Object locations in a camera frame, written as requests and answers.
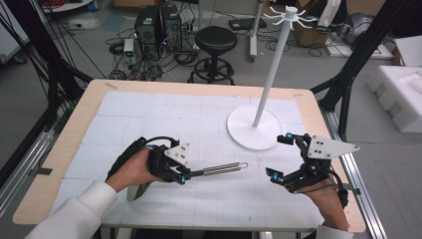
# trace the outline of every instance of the round stool seat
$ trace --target round stool seat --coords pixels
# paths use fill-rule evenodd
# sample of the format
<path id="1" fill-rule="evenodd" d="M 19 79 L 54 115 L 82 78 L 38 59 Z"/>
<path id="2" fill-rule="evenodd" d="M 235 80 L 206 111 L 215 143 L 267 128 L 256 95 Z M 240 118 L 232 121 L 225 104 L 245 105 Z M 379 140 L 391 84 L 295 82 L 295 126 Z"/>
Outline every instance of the round stool seat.
<path id="1" fill-rule="evenodd" d="M 226 28 L 210 26 L 196 33 L 195 43 L 202 50 L 221 55 L 236 47 L 237 37 Z"/>

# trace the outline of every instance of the stool base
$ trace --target stool base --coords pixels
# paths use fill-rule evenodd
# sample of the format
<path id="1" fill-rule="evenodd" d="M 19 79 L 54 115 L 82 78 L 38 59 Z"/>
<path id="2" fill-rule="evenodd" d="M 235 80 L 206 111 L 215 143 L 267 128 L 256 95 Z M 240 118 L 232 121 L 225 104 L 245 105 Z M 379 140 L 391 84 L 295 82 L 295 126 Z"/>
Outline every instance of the stool base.
<path id="1" fill-rule="evenodd" d="M 201 63 L 204 63 L 203 69 L 199 67 Z M 232 86 L 235 86 L 232 79 L 234 74 L 235 71 L 227 61 L 220 58 L 206 58 L 195 65 L 187 83 L 194 83 L 193 76 L 196 75 L 200 79 L 207 81 L 208 84 L 228 80 Z"/>

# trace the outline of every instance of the white stand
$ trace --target white stand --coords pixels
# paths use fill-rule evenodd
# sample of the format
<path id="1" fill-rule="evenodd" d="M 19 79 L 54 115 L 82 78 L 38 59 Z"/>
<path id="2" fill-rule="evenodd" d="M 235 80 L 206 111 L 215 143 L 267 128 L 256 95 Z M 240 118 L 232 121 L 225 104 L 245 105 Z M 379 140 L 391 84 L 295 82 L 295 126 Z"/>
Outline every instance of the white stand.
<path id="1" fill-rule="evenodd" d="M 202 20 L 203 20 L 203 14 L 204 14 L 204 9 L 203 9 L 203 1 L 204 0 L 198 0 L 198 31 L 202 29 Z M 199 51 L 199 47 L 196 45 L 195 41 L 193 41 L 193 50 L 195 52 Z"/>
<path id="2" fill-rule="evenodd" d="M 249 50 L 250 50 L 249 53 L 251 56 L 251 62 L 255 62 L 255 58 L 257 58 L 258 56 L 257 31 L 258 31 L 258 24 L 260 22 L 261 10 L 263 8 L 263 5 L 264 5 L 264 0 L 259 0 L 258 6 L 257 6 L 257 12 L 255 13 L 254 28 L 252 29 L 251 40 L 250 40 L 250 45 L 249 45 Z"/>
<path id="3" fill-rule="evenodd" d="M 280 16 L 271 17 L 266 15 L 267 17 L 282 17 L 282 20 L 275 23 L 275 25 L 279 25 L 284 21 L 286 21 L 287 24 L 283 24 L 280 33 L 276 53 L 270 68 L 270 73 L 267 76 L 260 105 L 258 109 L 253 106 L 239 107 L 232 111 L 227 119 L 227 129 L 233 139 L 241 145 L 255 150 L 270 149 L 276 146 L 278 144 L 277 136 L 282 134 L 279 120 L 271 112 L 264 111 L 264 107 L 271 86 L 273 85 L 277 68 L 282 59 L 283 50 L 286 46 L 290 29 L 293 29 L 293 22 L 299 22 L 299 16 L 305 13 L 304 11 L 297 15 L 298 9 L 295 7 L 286 7 L 286 13 L 276 12 L 273 8 L 271 9 L 273 12 L 280 14 Z M 255 120 L 252 120 L 253 113 L 256 113 Z"/>

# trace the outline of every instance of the round white base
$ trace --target round white base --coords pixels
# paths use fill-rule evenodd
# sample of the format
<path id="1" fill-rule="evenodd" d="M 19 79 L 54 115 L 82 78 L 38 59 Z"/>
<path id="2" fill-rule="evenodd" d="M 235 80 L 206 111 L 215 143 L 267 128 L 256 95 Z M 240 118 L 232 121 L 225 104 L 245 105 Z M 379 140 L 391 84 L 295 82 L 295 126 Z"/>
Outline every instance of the round white base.
<path id="1" fill-rule="evenodd" d="M 233 110 L 227 118 L 227 129 L 235 141 L 241 145 L 265 150 L 276 146 L 277 136 L 282 134 L 282 127 L 277 117 L 264 110 L 260 123 L 254 127 L 257 107 L 243 106 Z"/>

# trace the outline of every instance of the black metal frame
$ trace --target black metal frame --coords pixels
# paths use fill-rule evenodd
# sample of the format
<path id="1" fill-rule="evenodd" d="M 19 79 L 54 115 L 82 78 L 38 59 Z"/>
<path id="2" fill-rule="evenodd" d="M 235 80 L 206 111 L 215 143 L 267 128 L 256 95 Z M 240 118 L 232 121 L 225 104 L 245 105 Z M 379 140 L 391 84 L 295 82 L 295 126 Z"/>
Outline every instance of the black metal frame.
<path id="1" fill-rule="evenodd" d="M 4 0 L 4 3 L 25 31 L 40 57 L 46 63 L 49 88 L 47 92 L 48 107 L 46 111 L 0 170 L 0 188 L 3 187 L 8 177 L 20 163 L 37 135 L 42 130 L 49 130 L 57 122 L 57 109 L 59 105 L 65 100 L 77 101 L 82 96 L 84 91 L 75 78 L 81 79 L 85 83 L 93 80 L 92 77 L 79 71 L 65 61 L 31 1 Z M 4 27 L 6 30 L 10 30 L 7 26 L 4 25 Z M 28 47 L 21 44 L 19 36 L 14 35 L 13 31 L 9 31 L 9 33 L 20 44 L 21 48 L 29 53 Z M 65 93 L 64 96 L 59 96 L 59 87 Z"/>
<path id="2" fill-rule="evenodd" d="M 340 72 L 334 78 L 311 89 L 314 94 L 328 89 L 325 96 L 318 101 L 319 107 L 325 111 L 334 112 L 335 105 L 341 99 L 338 134 L 343 141 L 346 141 L 347 117 L 353 82 L 410 2 L 411 0 L 386 0 Z"/>

